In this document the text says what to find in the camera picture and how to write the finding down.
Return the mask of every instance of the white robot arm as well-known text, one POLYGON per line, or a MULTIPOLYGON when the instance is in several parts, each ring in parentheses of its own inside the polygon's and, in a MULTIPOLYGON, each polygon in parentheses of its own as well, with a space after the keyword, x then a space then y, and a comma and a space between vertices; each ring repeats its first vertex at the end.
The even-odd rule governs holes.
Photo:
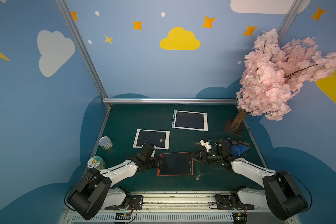
POLYGON ((192 155, 192 158, 203 164, 218 162, 232 172, 241 174, 260 186, 264 190, 253 190, 238 187, 231 190, 229 200, 226 197, 215 197, 217 203, 232 205, 239 208, 243 204, 251 204, 270 209, 279 219, 287 218, 308 209, 307 201, 287 171, 275 171, 253 164, 246 159, 233 155, 230 146, 239 144, 238 140, 224 139, 215 142, 216 150, 207 151, 204 148, 192 155))
POLYGON ((102 170, 88 169, 67 200, 65 197, 65 203, 67 201, 85 220, 91 219, 102 207, 121 205, 127 197, 126 192, 110 187, 142 170, 158 168, 163 162, 160 157, 152 156, 156 149, 152 144, 145 144, 140 153, 119 165, 102 170))
MULTIPOLYGON (((222 145, 218 149, 218 153, 201 150, 193 154, 192 158, 204 164, 219 162, 232 172, 258 183, 264 190, 240 187, 231 191, 228 201, 226 199, 219 201, 219 197, 216 196, 217 203, 230 204, 234 208, 244 204, 267 208, 282 220, 307 209, 305 197, 287 171, 276 172, 260 167, 232 155, 229 148, 224 148, 222 145)), ((155 146, 146 144, 140 153, 119 165, 100 171, 95 168, 88 169, 67 197, 67 202, 85 220, 92 218, 101 208, 113 205, 126 208, 129 193, 120 188, 110 189, 110 187, 127 177, 134 176, 141 170, 158 168, 163 161, 158 156, 152 156, 155 150, 155 146)))

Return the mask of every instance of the tree trunk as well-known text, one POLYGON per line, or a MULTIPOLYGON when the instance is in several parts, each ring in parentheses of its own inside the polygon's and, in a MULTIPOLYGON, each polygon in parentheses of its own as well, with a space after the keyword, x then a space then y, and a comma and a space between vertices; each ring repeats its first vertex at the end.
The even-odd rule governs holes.
POLYGON ((231 129, 235 130, 239 127, 242 120, 249 114, 249 112, 245 112, 243 109, 239 110, 239 113, 235 117, 234 121, 231 123, 231 129))

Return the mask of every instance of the pink artificial tree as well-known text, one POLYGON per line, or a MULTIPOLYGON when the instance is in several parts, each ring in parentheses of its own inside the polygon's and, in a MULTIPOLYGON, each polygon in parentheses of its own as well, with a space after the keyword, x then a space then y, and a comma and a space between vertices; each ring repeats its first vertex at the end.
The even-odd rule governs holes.
POLYGON ((300 92, 302 83, 331 76, 336 70, 336 52, 322 57, 314 38, 278 44, 276 29, 264 32, 254 42, 255 51, 245 56, 245 71, 237 92, 238 109, 231 124, 237 129, 248 113, 266 114, 269 120, 281 120, 291 111, 287 101, 300 92))

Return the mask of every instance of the dark green table surface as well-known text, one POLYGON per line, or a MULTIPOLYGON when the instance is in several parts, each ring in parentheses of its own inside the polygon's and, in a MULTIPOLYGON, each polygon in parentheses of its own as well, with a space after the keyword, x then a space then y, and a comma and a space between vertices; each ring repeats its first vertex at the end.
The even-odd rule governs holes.
MULTIPOLYGON (((107 168, 124 162, 124 152, 129 157, 141 150, 132 147, 137 129, 170 131, 169 150, 157 150, 158 154, 197 152, 202 148, 200 140, 213 139, 217 130, 224 127, 225 121, 234 119, 236 114, 234 105, 113 105, 103 131, 103 136, 111 138, 113 147, 103 150, 99 146, 96 155, 103 158, 107 168), (207 113, 209 131, 172 128, 174 110, 207 113)), ((242 137, 223 130, 216 134, 216 138, 227 137, 249 142, 251 148, 242 157, 262 166, 246 128, 242 137)), ((117 186, 129 191, 231 190, 239 186, 263 189, 248 178, 223 168, 221 164, 204 165, 196 161, 193 162, 192 176, 157 176, 157 169, 152 169, 126 178, 117 186)))

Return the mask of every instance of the can lid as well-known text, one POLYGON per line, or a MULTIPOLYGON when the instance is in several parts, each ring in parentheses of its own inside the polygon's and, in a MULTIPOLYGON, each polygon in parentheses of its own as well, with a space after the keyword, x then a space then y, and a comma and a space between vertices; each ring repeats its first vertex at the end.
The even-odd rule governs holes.
POLYGON ((99 145, 100 146, 107 146, 110 142, 111 142, 111 139, 107 136, 104 136, 104 137, 100 138, 99 145))
POLYGON ((98 155, 95 155, 94 157, 92 157, 88 162, 87 162, 87 166, 89 168, 96 168, 98 167, 100 164, 102 163, 102 158, 98 155))

